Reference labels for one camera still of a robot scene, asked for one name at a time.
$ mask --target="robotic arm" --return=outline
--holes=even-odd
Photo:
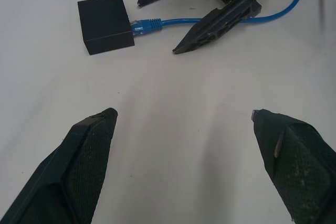
[[[142,7],[155,1],[157,0],[138,0],[138,5]],[[261,11],[261,5],[256,0],[222,1],[226,6],[223,9],[212,10],[196,23],[173,50],[175,54],[193,51],[217,40],[242,20],[255,17]]]

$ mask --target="white table surface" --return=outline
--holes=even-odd
[[[70,127],[119,112],[92,223],[291,224],[250,120],[265,108],[311,123],[336,149],[336,0],[301,0],[172,54],[190,26],[90,56],[77,1],[0,0],[0,216]],[[261,15],[292,0],[258,0]],[[130,20],[203,17],[219,0],[161,0]]]

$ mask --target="blue ethernet cable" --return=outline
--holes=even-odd
[[[289,13],[300,0],[293,0],[293,2],[284,10],[266,17],[255,17],[242,20],[241,23],[265,23],[278,19]],[[177,18],[161,20],[156,19],[143,19],[131,22],[131,27],[134,35],[149,34],[153,31],[162,30],[164,26],[178,25],[178,24],[194,24],[201,20],[201,18]]]

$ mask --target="textured grip surface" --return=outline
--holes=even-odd
[[[75,124],[37,167],[0,224],[89,224],[104,182],[117,112]]]
[[[336,153],[309,124],[253,115],[265,169],[296,224],[336,223]]]

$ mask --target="black plastic box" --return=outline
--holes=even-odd
[[[90,55],[134,46],[123,0],[78,2],[83,40]]]

